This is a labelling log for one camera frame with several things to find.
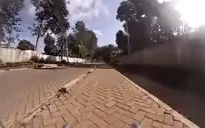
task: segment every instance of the red brick pavement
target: red brick pavement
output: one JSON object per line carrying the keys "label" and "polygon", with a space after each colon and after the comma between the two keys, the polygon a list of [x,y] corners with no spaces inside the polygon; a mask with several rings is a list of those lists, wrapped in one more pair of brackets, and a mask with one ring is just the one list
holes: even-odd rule
{"label": "red brick pavement", "polygon": [[61,128],[67,122],[73,128],[129,128],[139,122],[142,128],[197,128],[113,69],[95,70],[39,110],[15,127]]}

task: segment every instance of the foliage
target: foliage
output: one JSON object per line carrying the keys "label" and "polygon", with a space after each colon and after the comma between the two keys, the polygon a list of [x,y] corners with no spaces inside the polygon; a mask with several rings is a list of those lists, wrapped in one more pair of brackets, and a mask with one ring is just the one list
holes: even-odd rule
{"label": "foliage", "polygon": [[93,56],[93,53],[97,47],[96,34],[86,28],[83,21],[76,22],[73,36],[70,39],[75,39],[72,42],[73,52],[80,54],[81,57]]}
{"label": "foliage", "polygon": [[[116,18],[124,22],[126,32],[128,27],[132,51],[151,47],[183,33],[180,15],[172,2],[161,4],[156,0],[126,0],[117,9]],[[119,31],[116,40],[123,51],[126,39],[122,35]]]}
{"label": "foliage", "polygon": [[47,55],[57,55],[57,47],[55,46],[55,39],[50,35],[47,34],[46,37],[44,38],[44,52]]}
{"label": "foliage", "polygon": [[127,35],[122,30],[116,33],[116,44],[123,54],[127,53]]}
{"label": "foliage", "polygon": [[98,47],[93,55],[93,59],[97,61],[103,60],[106,63],[111,63],[119,53],[120,51],[117,47],[109,44]]}
{"label": "foliage", "polygon": [[20,50],[34,50],[34,45],[27,40],[21,40],[17,46],[17,49]]}
{"label": "foliage", "polygon": [[62,35],[69,29],[66,0],[31,0],[36,7],[36,23],[30,30],[32,35],[44,36],[49,30]]}
{"label": "foliage", "polygon": [[24,0],[0,0],[0,41],[6,41],[13,31],[20,31],[18,12]]}

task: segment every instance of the paving brick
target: paving brick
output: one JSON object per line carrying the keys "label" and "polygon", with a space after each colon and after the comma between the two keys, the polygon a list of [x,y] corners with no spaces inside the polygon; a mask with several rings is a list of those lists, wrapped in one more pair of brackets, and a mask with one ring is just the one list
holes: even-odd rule
{"label": "paving brick", "polygon": [[72,101],[72,104],[77,108],[77,109],[82,109],[82,108],[84,108],[84,106],[81,104],[81,103],[79,103],[78,101]]}
{"label": "paving brick", "polygon": [[32,119],[32,127],[33,128],[42,128],[43,127],[43,119],[41,116],[36,116]]}
{"label": "paving brick", "polygon": [[114,128],[121,128],[123,127],[125,124],[119,120],[116,120],[114,122],[111,123],[111,125],[114,127]]}
{"label": "paving brick", "polygon": [[83,120],[88,120],[89,118],[93,117],[95,114],[93,112],[88,112],[77,116],[77,121],[81,122]]}
{"label": "paving brick", "polygon": [[108,122],[109,124],[111,124],[112,122],[118,120],[120,116],[121,116],[121,114],[119,114],[119,113],[114,113],[114,114],[108,116],[108,117],[105,119],[105,121]]}
{"label": "paving brick", "polygon": [[160,123],[160,122],[157,122],[157,121],[153,121],[152,126],[153,126],[154,128],[162,128],[162,127],[163,127],[163,124]]}
{"label": "paving brick", "polygon": [[114,112],[118,111],[119,108],[113,106],[111,108],[108,108],[106,111],[104,111],[105,113],[107,113],[108,115],[113,114]]}
{"label": "paving brick", "polygon": [[[44,126],[59,128],[65,121],[73,128],[130,128],[131,124],[139,122],[142,128],[186,128],[140,89],[110,72],[98,69],[97,73],[74,85],[70,94],[51,99],[50,109],[41,113]],[[57,84],[48,86],[52,89],[47,90],[50,93],[60,86],[56,82],[50,84]],[[26,97],[25,103],[31,101]]]}
{"label": "paving brick", "polygon": [[145,112],[156,114],[156,112],[154,110],[150,109],[150,108],[140,107],[139,109],[142,110],[142,111],[145,111]]}
{"label": "paving brick", "polygon": [[123,109],[119,109],[118,110],[118,113],[122,114],[122,115],[125,115],[127,117],[130,117],[130,118],[133,118],[134,117],[134,113],[130,112],[130,111],[126,111],[126,110],[123,110]]}
{"label": "paving brick", "polygon": [[173,125],[173,122],[174,122],[173,116],[169,114],[165,114],[164,122],[169,125]]}
{"label": "paving brick", "polygon": [[132,118],[129,118],[126,116],[120,116],[119,119],[120,119],[120,121],[122,121],[126,124],[129,124],[129,125],[131,125],[134,122],[134,120]]}
{"label": "paving brick", "polygon": [[121,108],[121,109],[124,109],[124,110],[129,110],[130,107],[125,105],[125,104],[122,104],[122,103],[116,103],[115,106]]}
{"label": "paving brick", "polygon": [[105,106],[110,108],[110,107],[114,106],[115,103],[116,102],[114,102],[114,101],[110,101],[109,103],[106,103]]}
{"label": "paving brick", "polygon": [[136,113],[136,115],[134,116],[134,119],[135,120],[138,120],[138,121],[142,121],[142,119],[144,118],[146,112],[143,112],[143,111],[139,111]]}
{"label": "paving brick", "polygon": [[44,126],[48,126],[48,125],[52,125],[52,124],[56,124],[56,123],[60,123],[63,122],[63,118],[62,116],[57,116],[51,119],[46,119],[43,121]]}
{"label": "paving brick", "polygon": [[152,120],[148,118],[144,118],[141,122],[142,128],[149,128],[152,125]]}
{"label": "paving brick", "polygon": [[94,104],[94,106],[98,109],[100,109],[101,111],[106,111],[107,108],[104,106],[104,105],[101,105],[101,104]]}
{"label": "paving brick", "polygon": [[90,118],[90,120],[96,124],[99,128],[106,128],[108,126],[108,123],[106,123],[104,120],[99,118],[98,116],[93,116]]}
{"label": "paving brick", "polygon": [[132,100],[132,101],[129,101],[126,105],[128,105],[128,106],[133,106],[135,104],[135,101],[134,100]]}
{"label": "paving brick", "polygon": [[106,113],[104,113],[103,111],[99,110],[99,109],[96,109],[94,110],[94,114],[96,114],[97,116],[99,116],[100,118],[107,118],[108,115]]}
{"label": "paving brick", "polygon": [[89,128],[90,126],[93,125],[94,124],[90,120],[84,120],[83,122],[74,125],[74,128]]}
{"label": "paving brick", "polygon": [[51,114],[50,114],[48,109],[45,109],[42,111],[42,117],[43,117],[43,119],[50,119],[51,118]]}
{"label": "paving brick", "polygon": [[163,122],[163,119],[164,119],[163,116],[158,116],[158,115],[155,115],[155,114],[152,114],[152,113],[146,113],[145,116],[150,118],[150,119],[153,119],[153,120],[156,120],[156,121],[160,121],[160,122]]}
{"label": "paving brick", "polygon": [[52,124],[52,125],[44,126],[44,128],[56,128],[56,126]]}
{"label": "paving brick", "polygon": [[138,110],[139,110],[140,106],[138,105],[133,105],[131,108],[130,108],[130,112],[133,112],[133,113],[137,113]]}
{"label": "paving brick", "polygon": [[174,121],[174,128],[183,128],[183,123],[179,121]]}

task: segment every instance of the tree canopy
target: tree canopy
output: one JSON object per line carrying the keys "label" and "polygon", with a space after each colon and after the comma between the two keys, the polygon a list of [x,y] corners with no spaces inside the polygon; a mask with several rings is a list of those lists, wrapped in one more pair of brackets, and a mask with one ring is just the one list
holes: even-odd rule
{"label": "tree canopy", "polygon": [[55,46],[55,38],[53,38],[50,34],[47,34],[44,38],[44,52],[47,55],[57,55],[57,47]]}
{"label": "tree canopy", "polygon": [[48,31],[56,34],[65,34],[69,29],[68,10],[66,0],[31,0],[36,7],[35,24],[30,30],[37,35],[36,45],[40,36]]}
{"label": "tree canopy", "polygon": [[21,40],[17,46],[20,50],[34,50],[34,45],[28,40]]}
{"label": "tree canopy", "polygon": [[[159,3],[156,0],[126,0],[117,9],[117,20],[128,27],[132,51],[151,47],[177,35],[182,35],[182,21],[173,7],[173,2]],[[116,34],[118,47],[124,52],[126,39],[123,32]]]}
{"label": "tree canopy", "polygon": [[19,11],[24,0],[0,0],[0,43],[11,39],[14,31],[20,31]]}

